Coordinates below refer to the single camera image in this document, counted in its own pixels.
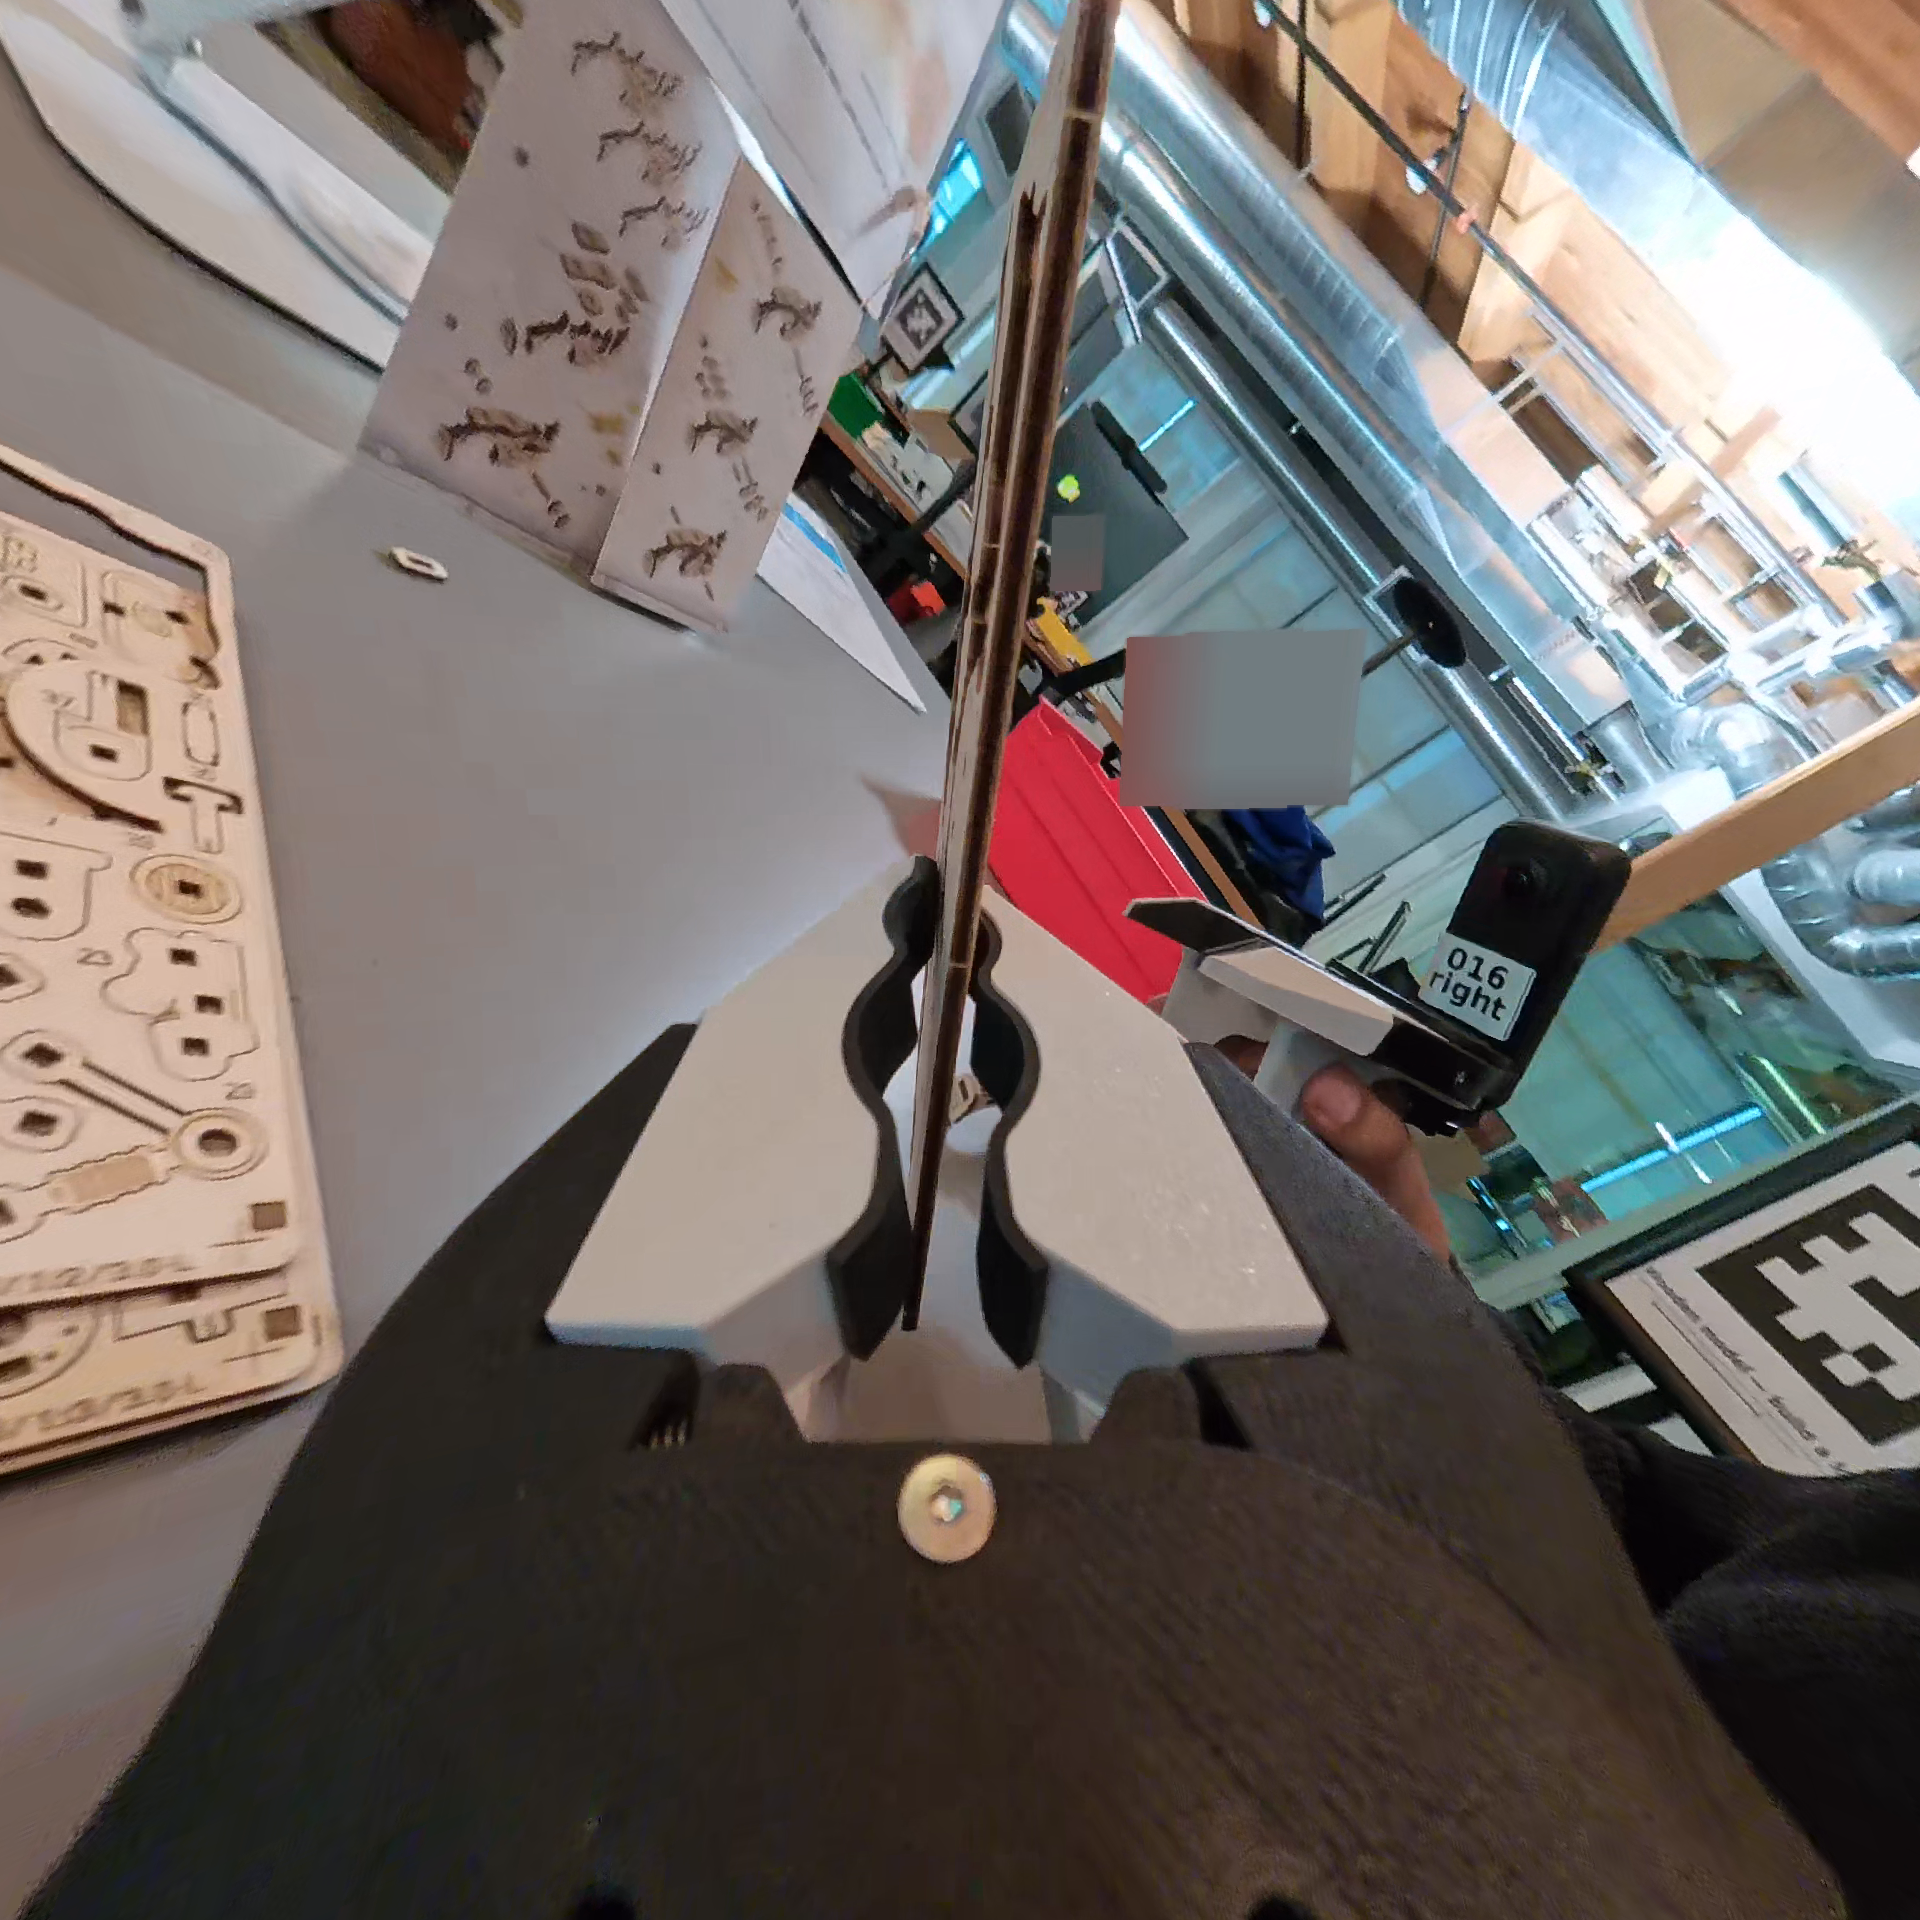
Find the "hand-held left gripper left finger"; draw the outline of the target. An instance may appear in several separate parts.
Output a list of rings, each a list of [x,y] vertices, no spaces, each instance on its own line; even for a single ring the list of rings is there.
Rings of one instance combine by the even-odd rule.
[[[698,1022],[544,1311],[551,1336],[757,1365],[787,1389],[876,1356],[914,1253],[884,1093],[919,1047],[938,904],[919,855]]]

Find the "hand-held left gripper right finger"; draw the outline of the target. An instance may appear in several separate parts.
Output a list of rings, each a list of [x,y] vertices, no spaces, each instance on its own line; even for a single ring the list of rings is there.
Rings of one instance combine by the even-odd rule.
[[[1115,1388],[1322,1342],[1327,1311],[1172,1026],[998,898],[972,1004],[998,1110],[976,1281],[1008,1362]]]

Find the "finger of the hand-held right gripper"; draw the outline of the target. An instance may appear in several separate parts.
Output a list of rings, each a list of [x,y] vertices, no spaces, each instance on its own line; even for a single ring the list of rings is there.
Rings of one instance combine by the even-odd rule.
[[[1346,1054],[1379,1054],[1389,1037],[1432,1037],[1432,1026],[1282,944],[1186,948],[1160,1014],[1186,1039],[1271,1042],[1279,1030]]]
[[[1207,898],[1139,898],[1126,903],[1124,918],[1189,953],[1230,953],[1267,945],[1263,928],[1236,918]]]

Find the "punched wooden part sheet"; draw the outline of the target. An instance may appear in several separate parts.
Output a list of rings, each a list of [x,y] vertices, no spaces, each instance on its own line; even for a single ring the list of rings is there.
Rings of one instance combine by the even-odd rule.
[[[1023,142],[1002,254],[991,375],[976,461],[973,549],[955,658],[938,841],[939,903],[924,973],[904,1192],[911,1253],[900,1330],[920,1320],[939,1169],[976,969],[1004,742],[1034,596],[1034,558],[1066,389],[1077,282],[1120,1],[1068,6]]]

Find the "grey desk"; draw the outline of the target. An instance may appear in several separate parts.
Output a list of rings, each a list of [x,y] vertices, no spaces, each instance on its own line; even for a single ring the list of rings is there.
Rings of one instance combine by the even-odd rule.
[[[4,1916],[987,1916],[1019,1854],[789,1672],[620,1674],[900,1446],[639,1432],[680,1366],[544,1303],[679,1023],[904,858],[946,721],[765,589],[664,630],[282,410],[4,81],[4,446],[226,553],[350,1362],[4,1482]]]

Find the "person's right hand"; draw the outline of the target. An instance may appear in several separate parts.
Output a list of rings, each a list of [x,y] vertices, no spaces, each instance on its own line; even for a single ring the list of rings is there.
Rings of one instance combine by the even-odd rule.
[[[1443,1262],[1452,1262],[1448,1224],[1435,1202],[1429,1168],[1402,1108],[1358,1079],[1327,1065],[1303,1086],[1303,1127]]]

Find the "blue jacket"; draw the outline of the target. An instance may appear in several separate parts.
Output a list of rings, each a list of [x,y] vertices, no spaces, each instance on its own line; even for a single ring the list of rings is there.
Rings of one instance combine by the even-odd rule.
[[[1210,807],[1194,820],[1234,850],[1262,894],[1282,900],[1309,930],[1326,922],[1326,866],[1335,842],[1307,807]]]

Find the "red plastic bin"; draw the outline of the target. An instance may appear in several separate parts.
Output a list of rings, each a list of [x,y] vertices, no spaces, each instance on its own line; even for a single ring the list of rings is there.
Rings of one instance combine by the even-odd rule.
[[[1124,807],[1093,742],[1038,704],[1008,735],[991,831],[991,877],[1030,920],[1139,1000],[1163,997],[1182,950],[1130,920],[1143,898],[1202,887],[1141,807]]]

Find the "wooden beam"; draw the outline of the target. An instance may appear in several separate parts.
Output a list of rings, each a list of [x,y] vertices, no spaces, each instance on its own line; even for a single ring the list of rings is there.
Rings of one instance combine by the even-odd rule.
[[[1766,780],[1708,822],[1637,855],[1595,948],[1606,950],[1853,820],[1918,780],[1918,705]]]

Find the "insulated silver pipes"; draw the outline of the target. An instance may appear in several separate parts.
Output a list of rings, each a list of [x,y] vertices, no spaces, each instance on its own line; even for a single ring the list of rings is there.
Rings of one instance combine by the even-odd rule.
[[[1757,869],[1791,937],[1827,969],[1918,978],[1918,791]]]

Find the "black round lamp on pole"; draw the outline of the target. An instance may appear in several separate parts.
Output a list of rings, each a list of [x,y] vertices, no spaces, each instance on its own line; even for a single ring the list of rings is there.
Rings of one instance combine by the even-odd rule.
[[[1446,672],[1467,663],[1467,641],[1448,601],[1422,578],[1397,572],[1371,586],[1360,604],[1375,617],[1386,638],[1386,644],[1360,668],[1364,678],[1404,653],[1414,653]]]

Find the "black monitor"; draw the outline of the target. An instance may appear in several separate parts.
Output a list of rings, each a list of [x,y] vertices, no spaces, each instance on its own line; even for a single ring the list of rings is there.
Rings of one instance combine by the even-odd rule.
[[[1046,468],[1046,582],[1055,609],[1083,629],[1166,561],[1186,533],[1167,481],[1102,402],[1083,402],[1053,436]]]

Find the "white paper sheet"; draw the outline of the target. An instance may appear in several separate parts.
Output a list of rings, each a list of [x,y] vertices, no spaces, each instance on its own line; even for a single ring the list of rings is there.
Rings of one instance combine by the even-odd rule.
[[[757,578],[907,708],[925,711],[858,585],[847,553],[828,521],[797,496],[782,504],[768,545],[762,551]]]

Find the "white monitor stand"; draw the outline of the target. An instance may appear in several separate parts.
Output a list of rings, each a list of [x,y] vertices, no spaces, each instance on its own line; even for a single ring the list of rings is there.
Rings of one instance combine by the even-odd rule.
[[[192,264],[382,370],[445,199],[299,68],[254,48],[232,81],[204,41],[268,4],[4,4],[4,72],[59,152]]]

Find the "long silver spiral duct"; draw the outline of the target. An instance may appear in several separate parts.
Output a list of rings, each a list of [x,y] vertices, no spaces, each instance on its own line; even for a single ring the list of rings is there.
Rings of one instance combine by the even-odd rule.
[[[1506,668],[1485,735],[1568,735],[1628,793],[1669,776],[1630,701],[1605,582],[1570,574],[1579,496],[1307,178],[1150,4],[1123,4],[1102,182],[1172,276],[1147,330],[1279,471],[1383,608],[1435,592]]]

